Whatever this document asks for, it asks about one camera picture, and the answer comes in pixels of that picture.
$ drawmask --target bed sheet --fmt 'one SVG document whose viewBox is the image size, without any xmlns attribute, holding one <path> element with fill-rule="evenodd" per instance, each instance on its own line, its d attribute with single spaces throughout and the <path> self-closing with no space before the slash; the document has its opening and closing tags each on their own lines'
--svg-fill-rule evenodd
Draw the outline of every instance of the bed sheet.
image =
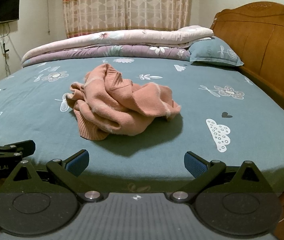
<svg viewBox="0 0 284 240">
<path fill-rule="evenodd" d="M 81 138 L 63 95 L 107 62 L 134 83 L 169 86 L 181 113 L 170 122 L 157 118 L 133 137 Z M 27 158 L 36 168 L 87 149 L 90 165 L 80 178 L 101 191 L 178 189 L 193 178 L 183 164 L 186 151 L 230 166 L 254 161 L 274 191 L 284 191 L 284 111 L 231 68 L 119 57 L 28 66 L 0 81 L 0 146 L 28 139 L 36 143 Z"/>
</svg>

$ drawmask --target headboard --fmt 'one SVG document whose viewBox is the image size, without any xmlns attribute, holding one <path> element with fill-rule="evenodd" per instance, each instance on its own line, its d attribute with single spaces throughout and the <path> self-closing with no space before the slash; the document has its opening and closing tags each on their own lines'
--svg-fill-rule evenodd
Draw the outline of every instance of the headboard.
<svg viewBox="0 0 284 240">
<path fill-rule="evenodd" d="M 284 5 L 253 2 L 225 9 L 211 29 L 244 62 L 239 71 L 284 109 Z"/>
</svg>

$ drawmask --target orange knit garment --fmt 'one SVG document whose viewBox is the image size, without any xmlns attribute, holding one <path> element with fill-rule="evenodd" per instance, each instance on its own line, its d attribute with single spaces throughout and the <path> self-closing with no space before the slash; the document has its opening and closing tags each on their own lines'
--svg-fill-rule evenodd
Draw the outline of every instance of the orange knit garment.
<svg viewBox="0 0 284 240">
<path fill-rule="evenodd" d="M 167 86 L 147 83 L 143 86 L 123 79 L 109 64 L 102 64 L 85 75 L 85 84 L 71 85 L 67 104 L 78 121 L 80 136 L 103 140 L 110 133 L 137 135 L 156 117 L 167 120 L 180 113 Z"/>
</svg>

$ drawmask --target pillow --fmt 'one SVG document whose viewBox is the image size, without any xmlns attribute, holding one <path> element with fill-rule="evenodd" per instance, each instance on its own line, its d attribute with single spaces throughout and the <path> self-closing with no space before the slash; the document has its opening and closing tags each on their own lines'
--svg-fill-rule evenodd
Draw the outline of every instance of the pillow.
<svg viewBox="0 0 284 240">
<path fill-rule="evenodd" d="M 191 45 L 190 61 L 202 61 L 219 66 L 242 66 L 244 63 L 225 41 L 213 36 L 211 40 L 197 41 Z"/>
</svg>

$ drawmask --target beige curtain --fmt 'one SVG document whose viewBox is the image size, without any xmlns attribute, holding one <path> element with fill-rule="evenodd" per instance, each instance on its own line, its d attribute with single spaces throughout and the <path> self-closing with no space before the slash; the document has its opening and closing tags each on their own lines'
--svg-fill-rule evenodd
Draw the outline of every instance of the beige curtain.
<svg viewBox="0 0 284 240">
<path fill-rule="evenodd" d="M 63 0 L 68 38 L 123 29 L 172 31 L 187 25 L 189 0 Z"/>
</svg>

